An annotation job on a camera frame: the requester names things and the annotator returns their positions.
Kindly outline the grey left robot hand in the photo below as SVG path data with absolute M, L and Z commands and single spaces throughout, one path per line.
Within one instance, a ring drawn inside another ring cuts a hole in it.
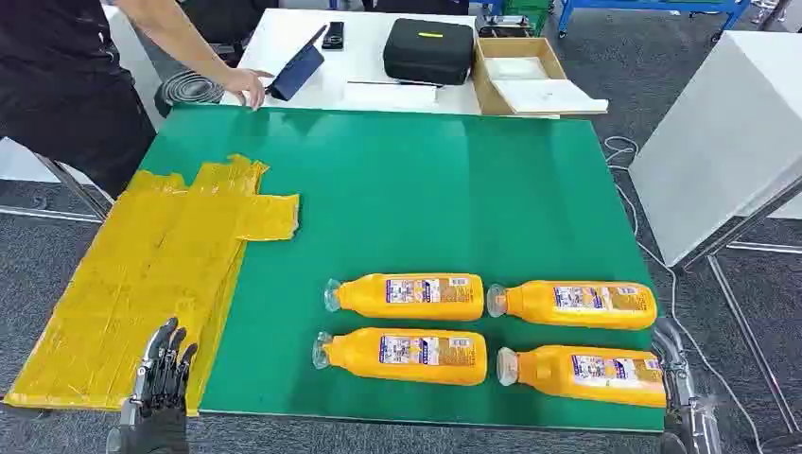
M 181 350 L 186 330 L 176 317 L 158 327 L 135 369 L 117 426 L 106 440 L 108 453 L 187 453 L 186 390 L 196 343 Z

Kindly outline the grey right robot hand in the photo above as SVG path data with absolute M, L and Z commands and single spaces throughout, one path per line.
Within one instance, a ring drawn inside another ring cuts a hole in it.
M 653 329 L 653 350 L 663 371 L 667 396 L 661 453 L 721 453 L 715 400 L 697 392 L 678 326 L 660 317 Z

